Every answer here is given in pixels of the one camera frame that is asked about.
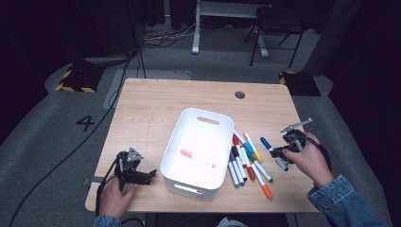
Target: marker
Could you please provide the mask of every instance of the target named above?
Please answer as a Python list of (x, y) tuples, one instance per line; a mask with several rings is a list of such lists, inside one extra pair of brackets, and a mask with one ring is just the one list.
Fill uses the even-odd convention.
[(186, 150), (186, 149), (181, 149), (181, 154), (183, 154), (184, 156), (186, 156), (186, 157), (188, 157), (188, 158), (191, 158), (191, 159), (193, 159), (193, 160), (196, 160), (196, 161), (198, 161), (198, 162), (200, 162), (200, 163), (202, 163), (202, 164), (205, 164), (205, 165), (207, 165), (207, 166), (216, 167), (215, 164), (209, 163), (209, 162), (207, 162), (207, 161), (205, 161), (205, 160), (200, 159), (199, 157), (196, 157), (193, 153), (189, 152), (189, 151)]
[(253, 148), (251, 147), (251, 145), (249, 145), (248, 142), (246, 142), (246, 141), (238, 134), (238, 132), (236, 132), (235, 130), (234, 130), (234, 135), (236, 136), (236, 138), (238, 138), (238, 140), (241, 142), (241, 144), (244, 146), (244, 148), (245, 148), (250, 154), (253, 154)]
[(228, 168), (230, 169), (230, 173), (231, 173), (231, 178), (233, 179), (234, 182), (234, 187), (235, 188), (239, 188), (239, 182), (238, 179), (236, 178), (236, 174), (233, 168), (233, 163), (231, 162), (231, 159), (228, 159)]
[(260, 170), (260, 172), (262, 172), (262, 174), (268, 179), (269, 182), (273, 182), (273, 178), (271, 177), (271, 175), (268, 173), (268, 171), (266, 171), (266, 169), (264, 167), (262, 167), (257, 160), (249, 153), (247, 152), (248, 158), (251, 159), (251, 162), (254, 163), (254, 165)]
[(254, 175), (253, 169), (251, 168), (250, 161), (248, 160), (247, 153), (244, 147), (239, 146), (238, 138), (233, 134), (233, 142), (235, 144), (236, 150), (239, 153), (239, 157), (242, 157), (242, 166), (247, 168), (248, 175), (250, 176), (251, 180), (254, 181), (256, 179), (256, 175)]
[(247, 175), (245, 175), (244, 168), (242, 167), (241, 160), (239, 159), (238, 151), (234, 146), (231, 147), (231, 152), (235, 156), (236, 164), (238, 165), (239, 172), (241, 173), (241, 177), (244, 179), (244, 182), (248, 181)]
[(245, 162), (247, 164), (248, 174), (250, 175), (251, 180), (254, 181), (256, 179), (256, 175), (254, 174), (253, 168), (251, 167), (250, 161), (249, 161), (249, 159), (247, 157), (247, 151), (244, 149), (244, 147), (241, 147), (240, 149), (241, 149), (241, 153), (243, 153), (244, 156), (246, 157), (245, 158)]
[(239, 184), (242, 186), (245, 185), (244, 179), (241, 177), (241, 172), (239, 172), (238, 164), (236, 163), (235, 157), (232, 152), (230, 152), (231, 162), (233, 163), (233, 167), (235, 170), (236, 177), (238, 178)]
[[(266, 140), (264, 137), (260, 137), (260, 142), (268, 149), (270, 152), (274, 151), (274, 149), (271, 147), (271, 144), (269, 144), (268, 140)], [(280, 157), (275, 158), (275, 161), (277, 164), (284, 169), (284, 171), (288, 171), (288, 167), (286, 163), (281, 159)]]
[(251, 145), (251, 147), (253, 149), (253, 155), (256, 158), (257, 162), (259, 162), (259, 163), (263, 162), (262, 156), (260, 156), (259, 151), (257, 151), (256, 147), (254, 146), (250, 135), (248, 133), (244, 132), (244, 136), (247, 139), (248, 143)]
[(235, 145), (236, 151), (239, 154), (239, 158), (241, 159), (241, 163), (243, 167), (247, 166), (247, 163), (245, 161), (245, 159), (248, 159), (248, 157), (241, 152), (241, 148), (239, 147), (239, 141), (238, 138), (236, 138), (236, 136), (233, 134), (233, 144)]
[(260, 186), (262, 186), (263, 193), (265, 193), (266, 197), (269, 200), (273, 199), (273, 195), (271, 194), (269, 187), (265, 184), (265, 182), (263, 181), (262, 177), (260, 176), (259, 171), (257, 171), (257, 169), (256, 169), (256, 167), (254, 166), (253, 163), (251, 163), (251, 167), (253, 168), (254, 173), (256, 174), (256, 178), (259, 181)]

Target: table leg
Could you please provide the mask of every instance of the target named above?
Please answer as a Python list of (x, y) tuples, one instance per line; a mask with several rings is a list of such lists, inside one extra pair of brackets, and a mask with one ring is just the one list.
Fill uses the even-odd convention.
[(260, 53), (262, 54), (263, 58), (267, 58), (269, 56), (268, 49), (265, 46), (265, 42), (263, 41), (263, 37), (259, 36), (257, 39), (257, 44), (259, 45)]
[(192, 44), (192, 54), (199, 54), (201, 39), (201, 0), (198, 0), (194, 43)]

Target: white plastic bin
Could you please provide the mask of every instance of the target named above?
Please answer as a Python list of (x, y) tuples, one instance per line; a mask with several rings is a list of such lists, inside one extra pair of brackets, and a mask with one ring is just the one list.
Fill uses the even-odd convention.
[(184, 110), (161, 164), (168, 190), (211, 201), (224, 181), (233, 131), (234, 122), (226, 115)]

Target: chair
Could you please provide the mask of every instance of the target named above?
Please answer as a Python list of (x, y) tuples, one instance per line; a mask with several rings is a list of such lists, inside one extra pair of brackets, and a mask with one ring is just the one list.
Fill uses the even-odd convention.
[(295, 6), (291, 4), (290, 0), (270, 0), (267, 1), (264, 7), (258, 8), (256, 10), (256, 22), (244, 41), (244, 43), (246, 43), (251, 34), (255, 34), (250, 66), (253, 66), (254, 52), (258, 46), (260, 35), (284, 36), (284, 39), (278, 44), (281, 45), (290, 35), (296, 34), (298, 35), (298, 41), (293, 48), (284, 48), (280, 46), (269, 47), (269, 49), (293, 50), (291, 61), (288, 66), (290, 68), (298, 51), (304, 31), (309, 28), (307, 17), (313, 9), (312, 5), (309, 3), (309, 6), (307, 7), (306, 5)]

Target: person's left hand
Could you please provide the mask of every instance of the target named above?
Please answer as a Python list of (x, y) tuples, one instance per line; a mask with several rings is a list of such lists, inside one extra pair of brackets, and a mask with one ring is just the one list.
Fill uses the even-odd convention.
[(127, 194), (124, 195), (120, 190), (118, 178), (110, 179), (106, 183), (100, 198), (99, 214), (121, 218), (127, 212), (137, 188), (138, 184), (132, 185)]

